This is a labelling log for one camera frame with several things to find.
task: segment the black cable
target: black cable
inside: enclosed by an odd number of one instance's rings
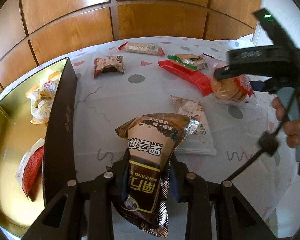
[[[293,93],[293,95],[292,95],[292,96],[290,97],[290,99],[289,99],[287,110],[285,111],[284,116],[283,116],[281,122],[279,123],[278,127],[275,129],[275,131],[274,131],[272,134],[277,135],[278,132],[280,131],[280,129],[282,128],[282,125],[283,125],[286,121],[289,120],[289,118],[288,118],[288,113],[289,113],[289,111],[290,111],[290,108],[291,108],[291,106],[292,106],[292,103],[293,103],[293,100],[294,100],[296,94],[297,94],[297,91],[295,90],[294,93]],[[240,175],[246,168],[248,168],[251,164],[253,164],[254,161],[255,161],[256,159],[258,159],[258,158],[260,157],[260,155],[263,154],[264,152],[265,152],[265,150],[262,149],[262,148],[261,148],[260,150],[258,150],[258,151],[256,152],[256,154],[253,155],[253,157],[252,157],[251,159],[249,159],[244,165],[242,165],[239,169],[237,169],[234,173],[232,173],[226,180],[231,181],[231,180],[233,180],[235,177],[237,177],[238,175]]]

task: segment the gray dot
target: gray dot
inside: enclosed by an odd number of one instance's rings
[[[278,169],[274,170],[274,185],[277,187],[280,183],[280,172]]]
[[[228,112],[233,118],[236,118],[236,119],[243,118],[243,113],[236,106],[228,106]]]
[[[131,75],[128,77],[128,81],[133,84],[141,83],[143,80],[145,80],[145,77],[142,75]]]
[[[169,79],[169,80],[176,80],[176,79],[178,79],[178,76],[176,76],[176,75],[174,75],[174,74],[172,74],[172,73],[170,73],[170,72],[168,72],[166,70],[163,72],[162,76],[164,78],[166,78],[166,79]]]
[[[183,49],[183,50],[190,50],[188,47],[180,47],[181,49]]]
[[[277,153],[274,155],[275,165],[279,166],[279,164],[280,164],[280,159],[281,159],[280,153],[277,152]]]

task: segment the white tablecloth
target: white tablecloth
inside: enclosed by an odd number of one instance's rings
[[[199,90],[187,81],[158,66],[167,55],[211,55],[226,60],[229,49],[252,46],[249,37],[237,41],[205,41],[183,37],[146,37],[113,41],[71,52],[39,66],[33,71],[69,56],[79,78],[74,111],[74,158],[79,182],[94,179],[106,171],[106,165],[123,156],[127,141],[119,138],[114,129],[143,114],[176,112],[170,95],[203,102],[217,150],[216,156],[177,155],[207,181],[220,183],[243,165],[258,150],[256,141],[265,130],[278,124],[270,106],[274,98],[256,92],[259,105],[255,109],[222,105],[211,97],[203,98]],[[118,46],[126,41],[157,43],[165,57],[127,53]],[[124,74],[102,73],[93,78],[94,59],[122,55]],[[252,166],[234,179],[235,186],[266,219],[288,188],[296,174],[294,151],[279,134],[281,146],[273,158],[262,155]],[[178,204],[168,196],[168,239],[184,239],[187,204]],[[139,230],[113,209],[115,239],[150,239],[153,236]]]

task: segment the squiggly line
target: squiggly line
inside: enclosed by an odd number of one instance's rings
[[[111,162],[111,164],[113,164],[113,152],[106,152],[105,155],[103,155],[103,157],[100,158],[99,157],[100,151],[101,151],[101,149],[99,149],[98,153],[97,153],[97,159],[98,159],[98,161],[102,161],[105,157],[107,157],[108,154],[110,154],[111,155],[111,161],[110,162]]]
[[[228,160],[229,160],[229,161],[232,161],[232,159],[233,159],[233,157],[234,157],[235,154],[237,155],[237,158],[238,158],[238,161],[239,161],[239,162],[242,161],[244,155],[246,156],[246,158],[247,158],[248,160],[250,160],[250,159],[252,158],[252,156],[253,156],[253,154],[251,154],[251,155],[250,155],[250,158],[249,158],[249,157],[247,156],[247,154],[246,154],[245,152],[243,152],[242,155],[241,155],[241,158],[240,158],[237,152],[233,152],[233,153],[232,153],[232,157],[230,158],[229,152],[227,151]]]
[[[108,120],[108,118],[107,118],[107,116],[106,116],[105,113],[103,113],[103,112],[99,113],[99,112],[94,108],[94,106],[90,106],[90,107],[88,107],[88,108],[93,108],[94,111],[95,111],[97,114],[102,114],[107,122],[111,122],[110,120]]]
[[[101,87],[98,87],[96,91],[89,93],[89,94],[86,96],[86,98],[85,98],[84,100],[79,100],[79,101],[77,102],[77,104],[76,104],[76,106],[75,106],[74,109],[77,108],[79,102],[84,102],[84,101],[88,98],[88,96],[90,96],[90,95],[92,95],[92,94],[95,94],[95,93],[99,90],[99,88],[101,88]]]

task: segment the metal screw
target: metal screw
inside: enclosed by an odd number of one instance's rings
[[[189,172],[189,173],[187,174],[187,178],[188,178],[188,179],[194,179],[194,178],[195,178],[195,173]]]
[[[69,187],[73,187],[75,184],[77,184],[77,181],[75,179],[71,179],[71,180],[68,181],[67,184],[68,184]]]
[[[222,184],[225,187],[231,187],[232,186],[232,183],[229,180],[225,180]]]
[[[109,178],[112,178],[113,173],[112,173],[111,171],[107,171],[107,172],[105,172],[105,173],[103,174],[103,176],[104,176],[105,178],[109,179]]]

